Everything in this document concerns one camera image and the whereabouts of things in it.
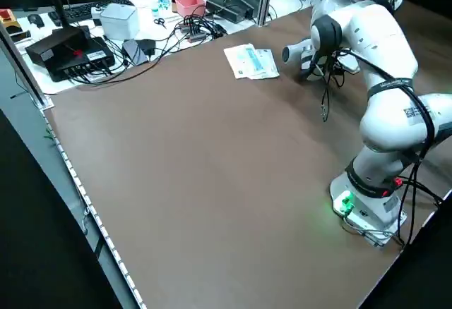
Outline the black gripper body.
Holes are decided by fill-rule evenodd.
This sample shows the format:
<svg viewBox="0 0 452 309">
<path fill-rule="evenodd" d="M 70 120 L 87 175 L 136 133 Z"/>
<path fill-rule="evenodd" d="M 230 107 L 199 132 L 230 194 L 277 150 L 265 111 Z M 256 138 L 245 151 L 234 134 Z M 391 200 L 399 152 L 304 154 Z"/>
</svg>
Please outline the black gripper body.
<svg viewBox="0 0 452 309">
<path fill-rule="evenodd" d="M 328 79 L 328 70 L 324 65 L 317 65 L 315 67 L 302 66 L 300 68 L 300 80 L 302 81 L 317 81 L 326 82 Z"/>
</svg>

